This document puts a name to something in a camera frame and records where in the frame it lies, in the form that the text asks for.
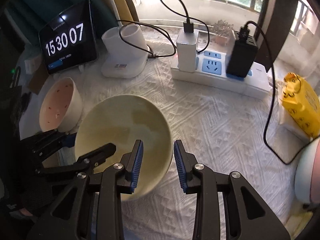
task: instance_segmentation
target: bowl rim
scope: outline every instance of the bowl rim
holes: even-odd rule
[[[146,101],[148,101],[150,104],[152,104],[155,109],[161,114],[161,116],[163,117],[165,123],[166,123],[166,126],[168,127],[168,131],[169,131],[169,137],[170,137],[170,145],[172,146],[171,147],[171,150],[168,151],[168,154],[169,154],[169,157],[170,158],[167,158],[166,162],[164,163],[164,168],[163,168],[163,172],[160,174],[159,178],[156,180],[156,183],[154,183],[154,186],[153,187],[150,187],[149,190],[147,190],[144,194],[142,195],[139,195],[139,196],[136,196],[136,195],[130,195],[130,197],[126,200],[122,200],[122,201],[131,201],[131,200],[136,200],[140,197],[143,197],[147,194],[149,194],[151,191],[153,191],[158,185],[159,183],[161,182],[161,180],[164,178],[164,176],[167,174],[169,168],[170,168],[170,165],[171,165],[171,162],[172,162],[172,156],[173,156],[173,141],[172,141],[172,133],[171,133],[171,129],[170,129],[170,125],[167,121],[167,119],[164,117],[164,114],[162,113],[162,111],[153,103],[151,102],[149,99],[143,97],[143,96],[140,96],[140,95],[134,95],[134,94],[120,94],[120,95],[113,95],[113,96],[110,96],[102,101],[100,101],[98,104],[96,104],[87,114],[86,116],[82,119],[81,121],[81,124],[82,122],[84,121],[84,119],[95,109],[96,106],[98,106],[99,104],[103,103],[104,101],[106,101],[107,99],[110,99],[110,98],[114,98],[114,97],[123,97],[123,96],[132,96],[132,97],[138,97],[138,98],[142,98]],[[74,155],[75,155],[75,158],[77,157],[76,156],[76,145],[77,145],[77,136],[76,136],[76,140],[75,140],[75,150],[74,150]]]
[[[42,118],[44,118],[44,116],[43,116],[43,115],[44,115],[44,107],[45,107],[44,104],[47,103],[48,98],[49,98],[49,95],[51,95],[52,92],[53,92],[54,90],[56,90],[57,85],[58,85],[60,82],[62,82],[63,80],[65,80],[65,79],[69,79],[69,80],[72,81],[72,86],[73,86],[72,88],[73,88],[73,90],[72,90],[72,96],[71,96],[70,102],[72,101],[72,99],[73,99],[73,97],[74,97],[74,95],[75,95],[76,84],[75,84],[75,82],[73,81],[73,79],[70,78],[70,77],[63,77],[63,78],[57,80],[57,81],[52,85],[52,87],[50,87],[50,89],[48,90],[48,92],[46,93],[46,95],[45,95],[45,97],[44,97],[44,99],[43,99],[43,101],[42,101],[41,108],[40,108],[40,113],[39,113],[39,125],[40,125],[40,128],[41,128],[42,132],[46,132],[45,129],[43,129],[43,127],[42,127],[42,125],[41,125],[42,122],[40,121]],[[68,109],[67,109],[66,113],[64,114],[63,118],[61,119],[60,123],[58,124],[57,128],[55,128],[55,129],[58,129],[58,128],[59,128],[59,126],[61,125],[61,123],[62,123],[63,120],[65,119],[66,115],[68,114],[68,112],[70,112],[70,104],[68,105]]]

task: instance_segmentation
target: clock digit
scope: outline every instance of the clock digit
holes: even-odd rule
[[[74,33],[74,35],[75,35],[75,39],[74,39],[74,40],[72,39],[71,33]],[[75,30],[74,28],[71,28],[71,29],[70,29],[70,31],[69,31],[69,36],[70,36],[70,41],[71,41],[73,44],[75,44],[76,41],[77,41],[77,33],[76,33],[76,30]]]
[[[50,51],[49,51],[48,43],[45,45],[45,48],[48,50],[48,54],[49,54],[49,57],[50,57]]]
[[[62,42],[62,45],[63,45],[63,47],[67,47],[68,46],[68,38],[67,38],[67,35],[65,34],[65,33],[63,33],[62,35],[61,35],[61,42]]]
[[[50,44],[50,49],[51,49],[51,53],[52,53],[52,54],[55,54],[56,48],[55,48],[55,46],[54,46],[52,43],[53,43],[53,40],[49,42],[49,44]]]
[[[61,50],[62,49],[62,44],[61,44],[61,40],[60,40],[59,36],[56,37],[56,43],[58,44],[57,49]]]
[[[81,41],[81,39],[82,39],[83,23],[78,24],[78,25],[76,26],[76,28],[77,28],[77,29],[78,29],[78,28],[81,28],[81,29],[80,29],[80,35],[79,35],[79,41]]]

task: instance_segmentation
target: white power adapter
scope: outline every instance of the white power adapter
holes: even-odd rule
[[[185,33],[180,30],[177,38],[177,53],[179,70],[186,72],[196,71],[196,49],[198,46],[199,31],[194,29],[193,33]]]

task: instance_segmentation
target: teal curtain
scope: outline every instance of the teal curtain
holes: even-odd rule
[[[50,20],[70,6],[83,0],[10,0],[7,10],[25,37],[34,46],[39,46],[39,31]],[[117,26],[113,12],[102,0],[90,0],[96,37]]]

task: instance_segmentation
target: black power adapter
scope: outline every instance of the black power adapter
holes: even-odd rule
[[[226,73],[245,78],[257,55],[258,47],[247,27],[232,31],[227,43]]]

